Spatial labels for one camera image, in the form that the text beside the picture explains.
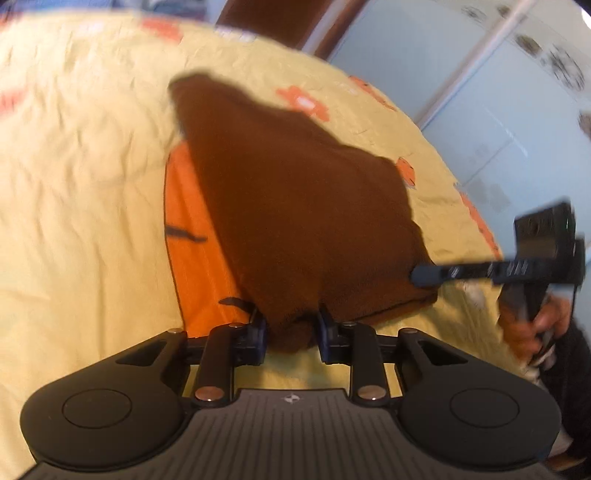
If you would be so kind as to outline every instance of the ridged surface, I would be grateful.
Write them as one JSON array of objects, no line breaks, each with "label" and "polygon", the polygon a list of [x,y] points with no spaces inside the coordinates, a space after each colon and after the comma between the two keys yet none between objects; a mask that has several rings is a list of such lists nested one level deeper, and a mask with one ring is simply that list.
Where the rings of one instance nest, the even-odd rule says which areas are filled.
[{"label": "ridged surface", "polygon": [[231,406],[202,410],[165,452],[117,472],[40,464],[24,480],[557,479],[541,465],[469,472],[410,443],[387,411],[353,405],[342,390],[243,390]]}]

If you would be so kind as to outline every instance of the logo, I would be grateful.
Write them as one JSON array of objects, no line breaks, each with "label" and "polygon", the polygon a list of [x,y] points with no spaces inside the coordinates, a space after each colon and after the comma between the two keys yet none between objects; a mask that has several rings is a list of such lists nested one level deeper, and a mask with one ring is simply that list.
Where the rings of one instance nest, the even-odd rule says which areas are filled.
[{"label": "logo", "polygon": [[293,405],[296,402],[299,402],[301,400],[300,397],[298,397],[295,393],[290,393],[288,396],[283,397],[283,401],[286,401],[287,403]]}]

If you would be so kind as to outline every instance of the metal rivet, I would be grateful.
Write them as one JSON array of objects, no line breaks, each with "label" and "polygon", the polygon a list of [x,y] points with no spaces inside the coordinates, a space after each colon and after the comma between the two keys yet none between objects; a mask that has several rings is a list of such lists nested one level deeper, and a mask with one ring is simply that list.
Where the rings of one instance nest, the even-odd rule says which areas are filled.
[{"label": "metal rivet", "polygon": [[223,390],[219,387],[200,387],[195,391],[195,398],[202,401],[221,400],[223,396]]},{"label": "metal rivet", "polygon": [[365,385],[357,390],[357,395],[364,400],[381,400],[386,393],[386,390],[379,385]]}]

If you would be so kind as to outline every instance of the wooden door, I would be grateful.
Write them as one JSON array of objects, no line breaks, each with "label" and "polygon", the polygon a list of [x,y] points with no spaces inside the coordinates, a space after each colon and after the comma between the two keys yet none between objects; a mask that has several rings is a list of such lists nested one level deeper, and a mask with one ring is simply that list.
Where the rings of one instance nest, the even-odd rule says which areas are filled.
[{"label": "wooden door", "polygon": [[302,48],[332,0],[228,0],[218,24]]}]

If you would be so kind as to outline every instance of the person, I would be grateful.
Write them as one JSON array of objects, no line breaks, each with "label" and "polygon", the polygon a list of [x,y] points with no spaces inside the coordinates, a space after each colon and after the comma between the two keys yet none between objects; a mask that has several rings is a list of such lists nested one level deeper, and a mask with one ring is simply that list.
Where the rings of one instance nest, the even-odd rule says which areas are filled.
[{"label": "person", "polygon": [[536,334],[554,329],[555,361],[551,366],[540,366],[540,380],[560,407],[563,427],[573,439],[566,453],[573,458],[591,458],[591,351],[571,318],[571,302],[548,296],[531,323],[518,322],[512,309],[501,302],[499,313],[504,341],[524,362],[542,347]]}]

